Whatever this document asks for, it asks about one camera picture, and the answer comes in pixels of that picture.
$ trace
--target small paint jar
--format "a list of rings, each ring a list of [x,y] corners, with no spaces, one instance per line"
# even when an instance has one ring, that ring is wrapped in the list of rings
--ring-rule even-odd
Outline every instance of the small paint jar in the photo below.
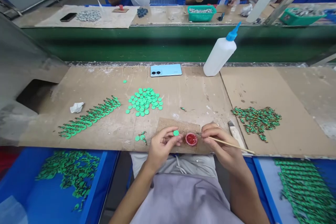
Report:
[[[185,136],[185,141],[186,141],[186,143],[187,144],[189,144],[190,146],[194,146],[194,145],[196,145],[197,144],[197,136],[196,136],[196,134],[194,134],[194,133],[188,133],[188,134],[186,134],[186,136]]]

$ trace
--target white glue bottle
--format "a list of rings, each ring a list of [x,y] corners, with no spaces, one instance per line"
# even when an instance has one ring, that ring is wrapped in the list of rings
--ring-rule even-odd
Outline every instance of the white glue bottle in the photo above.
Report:
[[[271,0],[258,0],[249,16],[246,18],[248,23],[253,23],[260,16]]]
[[[237,37],[237,31],[241,22],[229,32],[227,37],[219,38],[216,41],[206,63],[204,64],[203,71],[206,76],[215,76],[228,61],[231,55],[237,49],[234,39]]]

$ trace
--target black phone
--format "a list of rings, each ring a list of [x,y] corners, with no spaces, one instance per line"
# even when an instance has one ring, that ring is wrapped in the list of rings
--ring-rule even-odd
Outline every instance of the black phone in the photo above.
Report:
[[[72,20],[75,16],[77,15],[77,13],[69,13],[66,14],[64,17],[62,17],[60,19],[61,22],[69,22],[70,20]]]

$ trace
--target factory worker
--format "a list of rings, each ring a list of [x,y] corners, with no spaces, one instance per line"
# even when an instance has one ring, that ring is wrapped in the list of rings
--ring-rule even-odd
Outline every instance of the factory worker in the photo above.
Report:
[[[178,127],[162,129],[149,152],[131,153],[134,182],[109,224],[269,224],[253,175],[241,150],[219,145],[209,136],[238,146],[216,123],[202,127],[202,138],[230,176],[230,202],[218,182],[213,155],[170,155],[181,146]]]

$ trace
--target light blue phone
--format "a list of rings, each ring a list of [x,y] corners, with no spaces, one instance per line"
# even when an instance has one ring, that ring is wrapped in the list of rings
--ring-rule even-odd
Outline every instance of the light blue phone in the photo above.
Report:
[[[150,72],[151,77],[182,75],[180,64],[151,66]]]

